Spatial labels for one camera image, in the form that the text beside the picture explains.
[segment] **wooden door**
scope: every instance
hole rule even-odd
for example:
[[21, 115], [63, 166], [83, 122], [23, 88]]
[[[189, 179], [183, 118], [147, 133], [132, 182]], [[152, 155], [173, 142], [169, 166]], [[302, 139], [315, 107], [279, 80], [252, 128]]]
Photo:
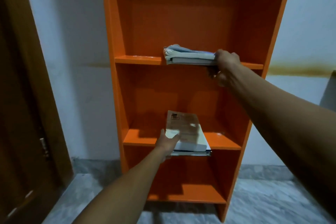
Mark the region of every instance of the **wooden door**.
[[15, 38], [0, 18], [0, 221], [41, 223], [62, 191]]

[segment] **floor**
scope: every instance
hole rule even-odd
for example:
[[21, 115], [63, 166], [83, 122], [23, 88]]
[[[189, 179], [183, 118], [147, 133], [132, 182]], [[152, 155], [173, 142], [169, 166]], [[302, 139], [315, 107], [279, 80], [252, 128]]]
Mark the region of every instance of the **floor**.
[[[101, 191], [91, 174], [77, 174], [43, 224], [70, 224]], [[149, 202], [138, 224], [220, 223], [213, 205]], [[336, 223], [292, 181], [238, 179], [225, 224]]]

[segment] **hand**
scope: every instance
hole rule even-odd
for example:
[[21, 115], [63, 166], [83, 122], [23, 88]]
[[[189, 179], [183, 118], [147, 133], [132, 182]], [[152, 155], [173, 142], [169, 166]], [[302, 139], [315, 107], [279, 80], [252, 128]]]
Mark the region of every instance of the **hand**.
[[179, 140], [179, 134], [177, 134], [173, 138], [168, 138], [166, 137], [165, 130], [161, 129], [161, 134], [160, 137], [156, 140], [155, 148], [162, 150], [164, 153], [164, 157], [166, 157], [174, 150]]
[[237, 53], [229, 53], [223, 50], [218, 50], [215, 53], [215, 56], [219, 72], [217, 72], [216, 74], [212, 74], [212, 77], [216, 78], [219, 86], [225, 87], [228, 83], [230, 71], [235, 66], [241, 65], [240, 59]]

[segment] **bookshelf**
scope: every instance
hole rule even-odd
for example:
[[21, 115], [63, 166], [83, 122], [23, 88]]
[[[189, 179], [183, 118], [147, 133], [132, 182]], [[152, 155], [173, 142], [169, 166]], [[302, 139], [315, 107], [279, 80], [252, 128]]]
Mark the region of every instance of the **bookshelf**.
[[252, 125], [205, 67], [166, 65], [163, 47], [236, 52], [265, 78], [286, 1], [104, 0], [122, 171], [153, 149], [168, 110], [197, 114], [213, 151], [162, 163], [148, 200], [213, 203], [223, 222]]

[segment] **white wall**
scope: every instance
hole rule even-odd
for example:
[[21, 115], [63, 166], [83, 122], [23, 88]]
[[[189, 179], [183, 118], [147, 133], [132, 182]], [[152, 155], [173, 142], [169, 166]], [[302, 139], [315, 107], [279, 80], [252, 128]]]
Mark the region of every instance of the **white wall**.
[[[30, 2], [70, 156], [119, 158], [103, 0]], [[288, 0], [270, 66], [287, 71], [268, 81], [320, 103], [336, 68], [334, 11], [336, 0]], [[302, 68], [322, 75], [290, 76]], [[283, 165], [254, 127], [243, 163]]]
[[30, 0], [70, 157], [117, 159], [103, 0]]
[[[266, 80], [300, 98], [320, 104], [336, 69], [336, 0], [288, 0]], [[244, 164], [283, 165], [253, 126]]]

